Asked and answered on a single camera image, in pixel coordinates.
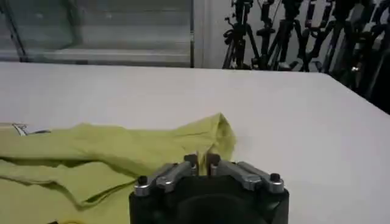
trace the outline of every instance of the black tripod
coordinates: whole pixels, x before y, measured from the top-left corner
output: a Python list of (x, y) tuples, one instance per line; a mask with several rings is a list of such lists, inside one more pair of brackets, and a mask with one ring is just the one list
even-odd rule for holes
[(228, 44), (228, 49), (225, 55), (223, 69), (251, 69), (250, 66), (244, 63), (245, 45), (244, 37), (248, 34), (252, 50), (255, 58), (252, 59), (252, 67), (260, 67), (260, 55), (257, 50), (255, 38), (253, 36), (252, 28), (247, 23), (250, 8), (253, 6), (253, 0), (237, 0), (232, 3), (235, 7), (233, 17), (236, 18), (236, 23), (230, 23), (229, 18), (225, 20), (232, 26), (232, 29), (226, 31), (224, 34), (225, 43)]
[(269, 17), (269, 8), (274, 2), (274, 0), (265, 1), (261, 8), (261, 20), (264, 22), (264, 28), (256, 32), (256, 35), (261, 37), (261, 57), (259, 62), (259, 70), (269, 70), (268, 49), (271, 34), (275, 33), (275, 30), (272, 28), (273, 21)]
[(301, 26), (296, 17), (299, 15), (299, 8), (303, 0), (282, 0), (285, 7), (285, 19), (280, 21), (280, 27), (276, 34), (274, 41), (271, 44), (271, 48), (268, 52), (270, 57), (275, 49), (275, 54), (271, 60), (270, 69), (274, 71), (289, 71), (291, 70), (289, 65), (286, 65), (286, 57), (288, 51), (288, 44), (291, 38), (291, 32), (295, 29), (300, 40), (299, 44), (302, 44)]
[(330, 66), (332, 65), (333, 57), (335, 56), (338, 40), (341, 34), (341, 31), (344, 30), (346, 34), (346, 40), (351, 41), (353, 35), (353, 29), (350, 21), (347, 21), (347, 18), (350, 14), (350, 11), (354, 8), (355, 4), (359, 3), (360, 0), (336, 0), (336, 7), (333, 12), (336, 20), (329, 24), (329, 29), (333, 30), (332, 38), (330, 40), (329, 48), (327, 50), (324, 65), (321, 69), (321, 72), (330, 74)]
[[(381, 24), (380, 18), (386, 9), (389, 12), (389, 16), (387, 18), (386, 24)], [(363, 61), (365, 63), (369, 63), (370, 57), (372, 56), (372, 46), (374, 45), (375, 40), (379, 37), (379, 35), (385, 33), (378, 51), (378, 55), (380, 57), (379, 62), (374, 69), (375, 72), (373, 75), (365, 74), (364, 69), (361, 69), (359, 67), (357, 67), (358, 69), (355, 69), (364, 74), (357, 91), (366, 99), (370, 99), (372, 97), (372, 93), (377, 82), (381, 67), (387, 55), (387, 50), (390, 47), (390, 0), (384, 0), (380, 3), (379, 7), (374, 13), (373, 22), (375, 22), (375, 26), (372, 27), (371, 34), (368, 36), (364, 50), (361, 53), (363, 55)]]
[[(298, 56), (297, 58), (301, 59), (302, 67), (299, 71), (301, 72), (310, 72), (309, 69), (309, 63), (314, 58), (318, 58), (319, 53), (321, 51), (322, 43), (325, 41), (326, 37), (330, 33), (330, 29), (328, 27), (330, 14), (332, 12), (333, 8), (333, 2), (335, 0), (325, 0), (327, 5), (325, 6), (324, 14), (322, 15), (322, 21), (319, 26), (313, 26), (312, 20), (315, 10), (315, 2), (316, 0), (310, 0), (307, 10), (307, 17), (305, 20), (305, 27), (306, 29), (302, 33), (302, 39), (300, 40), (300, 46), (298, 50)], [(314, 47), (310, 52), (307, 52), (307, 44), (309, 37), (312, 36), (316, 39), (314, 42)], [(290, 64), (290, 68), (294, 69), (298, 65), (298, 61), (294, 61)], [(321, 65), (319, 63), (317, 65), (317, 70), (321, 70)]]
[(350, 39), (346, 39), (341, 61), (332, 72), (332, 76), (336, 80), (353, 91), (356, 91), (360, 85), (361, 72), (364, 70), (362, 60), (369, 60), (372, 46), (380, 34), (378, 33), (378, 24), (374, 25), (371, 31), (363, 32), (364, 27), (371, 20), (372, 13), (375, 10), (375, 4), (372, 0), (369, 0), (362, 2), (362, 5), (364, 6), (363, 12), (360, 18), (352, 23)]

